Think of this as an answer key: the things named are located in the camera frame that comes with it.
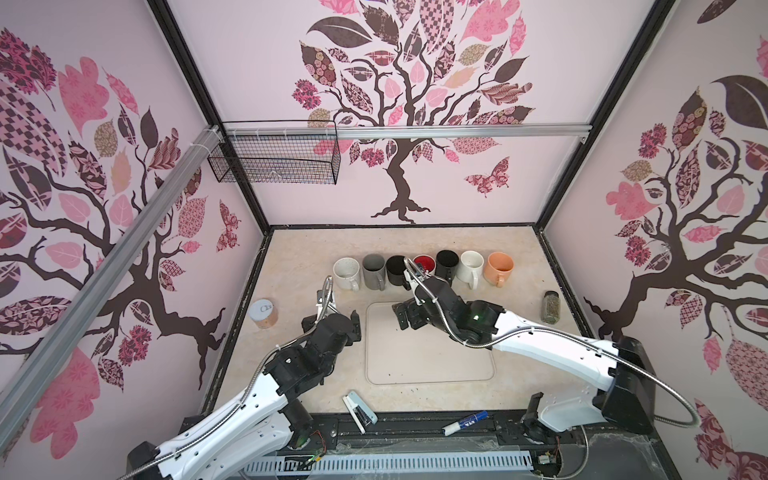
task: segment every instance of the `blue marker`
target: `blue marker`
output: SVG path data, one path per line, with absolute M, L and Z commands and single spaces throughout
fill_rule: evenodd
M 470 415 L 465 419 L 461 419 L 458 422 L 453 422 L 451 425 L 445 426 L 442 428 L 443 432 L 445 433 L 445 436 L 453 435 L 454 433 L 458 432 L 461 429 L 465 429 L 469 427 L 470 425 L 474 425 L 475 423 L 479 422 L 480 420 L 484 420 L 488 418 L 488 412 L 483 410 L 480 413 L 475 413 L 474 415 Z

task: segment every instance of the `black wire basket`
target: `black wire basket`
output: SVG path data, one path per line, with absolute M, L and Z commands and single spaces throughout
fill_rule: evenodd
M 302 126 L 275 127 L 277 122 Z M 335 185 L 339 179 L 341 153 L 335 121 L 224 123 L 227 140 L 208 157 L 219 182 L 237 181 L 237 162 L 249 182 Z

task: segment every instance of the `mug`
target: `mug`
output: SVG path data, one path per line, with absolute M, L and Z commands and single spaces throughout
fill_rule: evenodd
M 515 261 L 512 257 L 506 253 L 494 252 L 488 256 L 488 264 L 485 266 L 483 275 L 488 282 L 502 288 L 513 268 L 515 268 Z
M 344 290 L 360 290 L 360 264 L 344 257 L 333 264 L 333 284 Z
M 436 259 L 435 275 L 448 282 L 448 285 L 453 285 L 453 276 L 458 269 L 458 255 L 452 250 L 440 250 Z
M 389 282 L 395 286 L 401 286 L 406 290 L 411 289 L 411 284 L 406 282 L 406 265 L 403 261 L 406 258 L 403 255 L 395 255 L 386 261 L 386 275 Z
M 413 259 L 413 263 L 420 266 L 425 273 L 432 274 L 435 272 L 435 259 L 429 255 L 419 255 Z
M 467 250 L 462 253 L 461 260 L 456 270 L 456 278 L 462 282 L 469 284 L 469 288 L 476 289 L 478 287 L 478 279 L 480 278 L 480 272 L 482 272 L 482 266 L 485 261 L 480 253 L 474 250 Z
M 377 253 L 366 255 L 362 259 L 362 279 L 371 290 L 384 290 L 386 284 L 384 264 L 384 257 Z

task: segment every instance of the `black mug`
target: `black mug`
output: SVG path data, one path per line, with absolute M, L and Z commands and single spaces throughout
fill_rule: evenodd
M 401 286 L 406 290 L 411 289 L 411 284 L 406 282 L 406 264 L 403 255 L 395 255 L 386 261 L 386 275 L 389 282 L 395 286 Z
M 458 269 L 458 255 L 451 250 L 441 250 L 435 257 L 437 266 L 435 267 L 435 276 L 439 276 L 453 286 L 453 276 Z

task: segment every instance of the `wall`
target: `wall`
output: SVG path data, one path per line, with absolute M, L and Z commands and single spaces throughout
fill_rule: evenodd
M 683 478 L 768 478 L 765 18 L 681 2 L 547 229 L 600 336 L 695 400 L 700 429 L 657 422 Z
M 587 123 L 652 2 L 171 3 L 225 120 L 385 126 Z M 269 221 L 536 221 L 574 138 L 388 145 L 342 142 L 335 186 L 256 184 Z
M 205 123 L 143 2 L 17 3 L 0 28 L 6 386 Z M 237 186 L 204 164 L 0 476 L 113 478 L 138 443 L 175 435 L 199 412 L 259 240 Z

